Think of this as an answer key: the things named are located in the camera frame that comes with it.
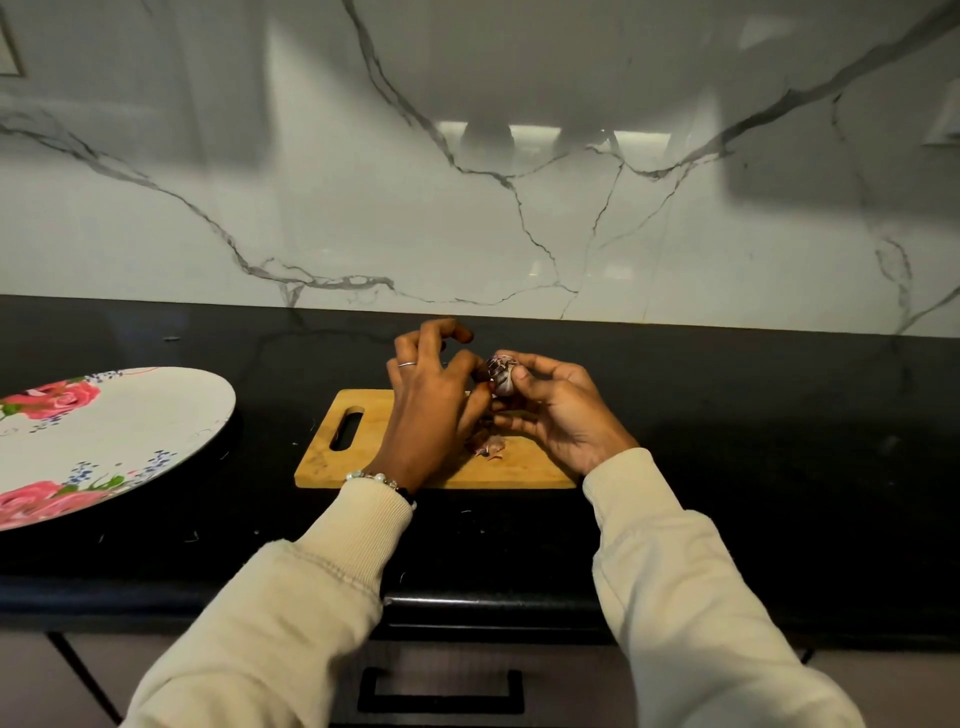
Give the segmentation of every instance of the purple garlic bulb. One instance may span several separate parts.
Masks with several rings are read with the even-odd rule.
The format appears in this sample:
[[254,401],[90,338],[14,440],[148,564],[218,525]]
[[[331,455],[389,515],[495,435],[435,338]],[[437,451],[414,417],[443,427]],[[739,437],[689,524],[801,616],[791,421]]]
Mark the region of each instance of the purple garlic bulb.
[[509,397],[514,393],[514,381],[510,379],[510,372],[519,363],[512,356],[502,353],[487,359],[487,372],[493,382],[494,397]]

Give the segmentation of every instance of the ribbed cuff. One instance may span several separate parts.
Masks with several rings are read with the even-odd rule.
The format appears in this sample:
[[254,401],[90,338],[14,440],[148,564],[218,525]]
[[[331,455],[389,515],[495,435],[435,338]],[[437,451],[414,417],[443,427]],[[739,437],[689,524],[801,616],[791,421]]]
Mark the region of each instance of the ribbed cuff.
[[413,518],[410,504],[372,478],[344,483],[340,495],[298,540],[375,593],[400,536]]
[[598,465],[584,481],[584,495],[593,504],[597,525],[605,535],[618,532],[638,518],[683,510],[650,450],[633,448]]

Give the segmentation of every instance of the wall switch plate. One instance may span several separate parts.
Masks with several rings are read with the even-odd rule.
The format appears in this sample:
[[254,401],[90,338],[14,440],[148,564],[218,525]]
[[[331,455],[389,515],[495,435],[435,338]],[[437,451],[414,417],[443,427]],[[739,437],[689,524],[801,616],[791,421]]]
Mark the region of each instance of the wall switch plate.
[[13,41],[11,40],[10,28],[7,26],[7,18],[0,10],[0,76],[22,76],[20,64],[16,59],[16,52],[13,50]]
[[960,79],[947,84],[947,95],[933,128],[926,135],[927,146],[960,146]]

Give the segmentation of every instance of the marble backsplash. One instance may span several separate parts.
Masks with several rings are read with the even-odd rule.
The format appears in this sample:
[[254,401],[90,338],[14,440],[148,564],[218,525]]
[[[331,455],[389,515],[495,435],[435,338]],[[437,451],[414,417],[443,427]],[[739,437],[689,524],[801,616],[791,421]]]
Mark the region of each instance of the marble backsplash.
[[3,0],[0,293],[960,335],[960,0]]

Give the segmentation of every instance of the cutting board handle hole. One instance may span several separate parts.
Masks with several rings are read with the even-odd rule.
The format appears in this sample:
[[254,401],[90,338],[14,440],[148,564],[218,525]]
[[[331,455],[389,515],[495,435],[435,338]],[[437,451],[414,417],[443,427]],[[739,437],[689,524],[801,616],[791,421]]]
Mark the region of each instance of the cutting board handle hole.
[[363,407],[349,407],[344,412],[344,419],[337,426],[337,434],[330,441],[330,449],[339,452],[353,445],[353,437],[357,433],[357,427],[363,419]]

